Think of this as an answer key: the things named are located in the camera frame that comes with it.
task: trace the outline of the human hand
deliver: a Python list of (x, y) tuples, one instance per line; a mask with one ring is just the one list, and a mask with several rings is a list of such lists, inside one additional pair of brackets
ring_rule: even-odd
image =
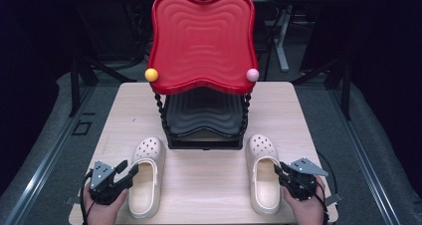
[[(319, 176), (316, 176), (316, 182), (325, 189), (325, 185)], [(323, 201), (322, 189), (316, 187), (316, 195)], [(286, 201), (293, 209), (293, 214), (299, 225), (321, 225), (323, 222), (323, 208), (320, 202), (313, 196), (309, 200), (298, 201), (292, 197), (289, 190), (283, 187), (283, 193)]]
[(123, 190), (118, 198), (110, 205), (99, 205), (94, 203), (90, 196), (90, 185), (87, 184), (84, 188), (84, 205), (86, 208), (86, 212), (93, 205), (90, 210), (90, 213), (87, 217), (87, 222), (89, 225), (112, 225), (115, 224), (115, 220), (117, 219), (117, 212), (120, 209), (121, 205), (123, 205), (124, 201), (127, 197), (127, 189)]

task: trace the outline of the light wood tabletop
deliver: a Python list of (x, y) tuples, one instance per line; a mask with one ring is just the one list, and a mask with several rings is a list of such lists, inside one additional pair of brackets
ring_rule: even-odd
[[(307, 157), (320, 166), (296, 92), (290, 83), (256, 83), (251, 93), (249, 124), (244, 137), (267, 136), (285, 163)], [(146, 137), (155, 136), (166, 146), (160, 206), (149, 219), (131, 217), (127, 202), (117, 215), (118, 224), (248, 224), (295, 223), (292, 209), (282, 199), (275, 215), (260, 215), (250, 200), (245, 149), (168, 149), (154, 93), (148, 83), (122, 84), (116, 95), (89, 168), (95, 161), (118, 165), (131, 157)], [(114, 181), (127, 174), (118, 174)], [(325, 183), (326, 196), (330, 196)], [(336, 221), (335, 206), (328, 206), (330, 222)], [(82, 224), (78, 204), (71, 224)]]

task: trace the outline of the gray floor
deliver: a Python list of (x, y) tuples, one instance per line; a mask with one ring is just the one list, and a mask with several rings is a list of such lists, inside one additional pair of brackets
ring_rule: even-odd
[[(299, 65), (309, 32), (303, 27), (290, 28), (285, 52), (291, 70), (282, 73), (277, 57), (273, 57), (269, 81), (291, 81), (300, 76)], [(142, 81), (144, 67), (145, 64), (139, 64), (120, 72)], [(0, 198), (0, 224), (69, 223), (71, 206), (65, 201), (78, 193), (119, 86), (110, 76), (97, 74), (100, 83), (95, 88), (81, 84), (83, 105), (73, 118), (68, 118), (70, 77), (64, 75), (58, 80), (61, 90), (51, 117), (25, 164)], [(420, 198), (410, 187), (360, 91), (352, 87), (352, 120), (347, 121), (338, 110), (338, 92), (326, 91), (321, 84), (323, 78), (324, 75), (316, 77), (296, 86), (296, 90), (316, 149), (334, 171), (328, 178), (329, 186), (333, 190), (335, 175), (338, 192), (344, 197), (338, 202), (336, 224), (422, 224), (417, 217), (422, 217)], [(87, 124), (90, 129), (86, 135), (75, 135), (85, 131)], [(328, 170), (323, 159), (321, 163)]]

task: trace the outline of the yellow ball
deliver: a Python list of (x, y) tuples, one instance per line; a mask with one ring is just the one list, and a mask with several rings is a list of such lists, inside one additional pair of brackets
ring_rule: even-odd
[(158, 72), (155, 69), (148, 69), (145, 71), (145, 78), (150, 83), (153, 83), (158, 79)]

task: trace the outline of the shoe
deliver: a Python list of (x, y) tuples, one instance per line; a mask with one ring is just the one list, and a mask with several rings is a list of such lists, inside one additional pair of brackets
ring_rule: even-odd
[(259, 214), (279, 211), (282, 193), (274, 164), (280, 166), (275, 145), (264, 135), (252, 135), (245, 147), (252, 207)]
[(164, 160), (165, 147), (157, 137), (146, 138), (136, 147), (132, 166), (137, 164), (139, 172), (133, 177), (128, 195), (130, 214), (134, 218), (149, 218), (157, 212)]

